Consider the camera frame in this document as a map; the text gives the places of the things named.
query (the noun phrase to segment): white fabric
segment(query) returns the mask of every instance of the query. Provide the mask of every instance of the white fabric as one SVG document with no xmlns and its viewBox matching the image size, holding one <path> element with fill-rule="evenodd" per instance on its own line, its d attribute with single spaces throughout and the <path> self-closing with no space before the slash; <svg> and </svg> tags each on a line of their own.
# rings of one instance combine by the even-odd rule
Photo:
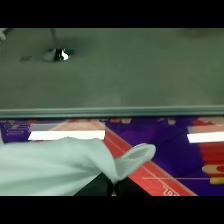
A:
<svg viewBox="0 0 224 224">
<path fill-rule="evenodd" d="M 141 144 L 114 160 L 99 139 L 1 145 L 0 195 L 74 195 L 101 172 L 124 179 L 154 154 L 154 145 Z"/>
</svg>

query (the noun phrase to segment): shiny metal object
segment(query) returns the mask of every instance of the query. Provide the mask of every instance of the shiny metal object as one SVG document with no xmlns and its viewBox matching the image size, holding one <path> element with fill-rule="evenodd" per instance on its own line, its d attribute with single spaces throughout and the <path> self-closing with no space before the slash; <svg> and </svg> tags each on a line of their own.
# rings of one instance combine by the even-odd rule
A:
<svg viewBox="0 0 224 224">
<path fill-rule="evenodd" d="M 44 61 L 47 62 L 60 62 L 67 61 L 74 54 L 73 49 L 63 48 L 60 46 L 55 28 L 50 28 L 51 37 L 53 41 L 53 49 L 49 49 L 43 56 Z"/>
</svg>

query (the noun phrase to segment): gray panel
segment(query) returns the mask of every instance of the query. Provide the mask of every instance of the gray panel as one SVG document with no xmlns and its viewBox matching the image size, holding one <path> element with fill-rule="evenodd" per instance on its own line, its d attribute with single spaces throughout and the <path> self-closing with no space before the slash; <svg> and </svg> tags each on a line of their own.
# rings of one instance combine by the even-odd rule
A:
<svg viewBox="0 0 224 224">
<path fill-rule="evenodd" d="M 50 64 L 46 28 L 0 45 L 0 117 L 224 113 L 224 30 L 59 28 L 70 61 Z"/>
</svg>

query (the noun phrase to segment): white plastic bag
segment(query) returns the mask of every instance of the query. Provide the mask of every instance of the white plastic bag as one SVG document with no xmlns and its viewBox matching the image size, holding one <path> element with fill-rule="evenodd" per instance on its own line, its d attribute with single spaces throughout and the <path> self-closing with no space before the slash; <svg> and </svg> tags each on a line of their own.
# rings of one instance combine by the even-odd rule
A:
<svg viewBox="0 0 224 224">
<path fill-rule="evenodd" d="M 141 144 L 114 160 L 99 139 L 1 145 L 0 195 L 72 196 L 100 173 L 113 183 L 126 178 L 154 154 Z"/>
</svg>

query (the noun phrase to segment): black object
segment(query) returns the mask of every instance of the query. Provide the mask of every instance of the black object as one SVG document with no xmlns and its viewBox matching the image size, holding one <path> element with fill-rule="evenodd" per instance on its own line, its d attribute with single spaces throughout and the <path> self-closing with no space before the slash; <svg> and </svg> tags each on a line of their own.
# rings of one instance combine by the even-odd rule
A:
<svg viewBox="0 0 224 224">
<path fill-rule="evenodd" d="M 129 177 L 119 181 L 115 186 L 101 173 L 75 196 L 150 196 Z"/>
</svg>

